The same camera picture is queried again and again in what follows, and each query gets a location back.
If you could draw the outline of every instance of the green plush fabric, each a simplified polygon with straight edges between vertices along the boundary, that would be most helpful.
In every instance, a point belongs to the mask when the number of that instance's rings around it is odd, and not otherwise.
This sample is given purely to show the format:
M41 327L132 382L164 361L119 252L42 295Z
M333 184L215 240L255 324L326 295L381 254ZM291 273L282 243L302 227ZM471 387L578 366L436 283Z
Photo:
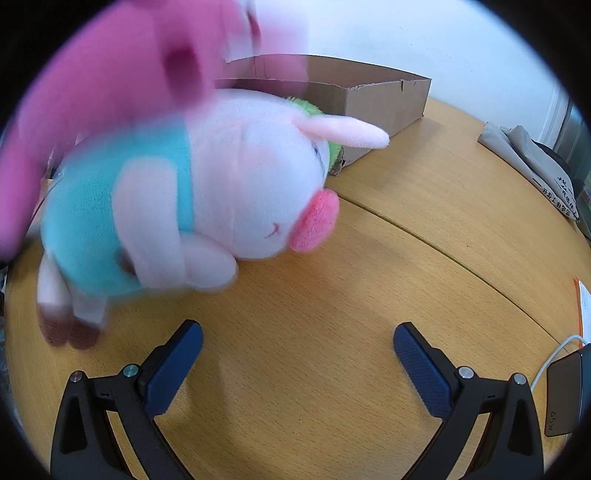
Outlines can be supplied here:
M312 105L307 100L302 100L301 98L289 97L288 100L290 102L294 102L296 105L302 107L309 115L322 115L322 110L320 110L316 105ZM339 153L342 145L338 143L329 142L329 151L330 151L330 165L329 171L333 167L336 162L336 159L339 158Z

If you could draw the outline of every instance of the cardboard box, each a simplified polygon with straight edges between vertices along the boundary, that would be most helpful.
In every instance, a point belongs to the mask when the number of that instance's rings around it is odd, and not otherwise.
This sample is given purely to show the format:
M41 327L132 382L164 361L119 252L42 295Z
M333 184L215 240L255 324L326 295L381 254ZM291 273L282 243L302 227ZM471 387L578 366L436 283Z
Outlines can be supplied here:
M358 61L307 56L308 84L282 78L262 55L232 62L235 88L258 90L285 96L299 94L330 115L349 115L397 134L423 116L431 80L414 73ZM220 86L227 86L228 79ZM345 147L332 174L365 155L367 148Z

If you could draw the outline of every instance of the white cable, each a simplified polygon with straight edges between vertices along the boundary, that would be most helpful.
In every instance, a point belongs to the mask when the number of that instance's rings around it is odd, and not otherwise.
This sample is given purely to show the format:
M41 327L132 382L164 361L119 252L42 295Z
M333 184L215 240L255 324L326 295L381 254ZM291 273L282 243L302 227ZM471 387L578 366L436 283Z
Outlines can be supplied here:
M554 360L554 357L556 355L558 355L558 353L564 348L564 346L567 343L569 343L571 340L581 340L581 342L583 342L584 345L587 345L586 340L584 338L582 338L581 336L579 336L579 335L571 335L564 342L562 342L560 344L560 346L554 351L554 353L552 355L550 355L550 358L548 358L548 360L545 361L544 365L542 365L542 368L540 368L540 371L535 376L534 381L531 383L531 386L530 386L530 390L532 392L534 391L534 388L537 385L538 380L540 380L540 377L542 376L542 374L544 373L544 371L548 368L548 365L550 365L550 363L552 362L552 360Z

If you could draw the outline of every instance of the blue textured pad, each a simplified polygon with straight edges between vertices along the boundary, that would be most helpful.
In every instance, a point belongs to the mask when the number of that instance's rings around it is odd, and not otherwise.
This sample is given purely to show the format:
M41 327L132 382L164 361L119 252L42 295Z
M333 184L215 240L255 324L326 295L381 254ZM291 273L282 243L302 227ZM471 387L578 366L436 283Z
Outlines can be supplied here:
M449 385L404 325L394 330L394 351L432 417L452 411Z
M202 346L203 330L193 323L146 385L144 409L148 416L162 415L168 410Z

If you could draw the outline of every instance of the brown hoof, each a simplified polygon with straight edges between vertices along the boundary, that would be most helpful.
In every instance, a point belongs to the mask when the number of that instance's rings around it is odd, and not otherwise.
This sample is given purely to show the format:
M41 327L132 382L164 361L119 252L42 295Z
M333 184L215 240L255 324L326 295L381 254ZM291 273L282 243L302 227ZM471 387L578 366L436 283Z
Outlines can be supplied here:
M51 346L65 345L74 323L72 308L46 305L37 307L39 329L45 341Z
M87 350L96 345L99 336L100 329L75 318L70 331L70 345L77 350Z

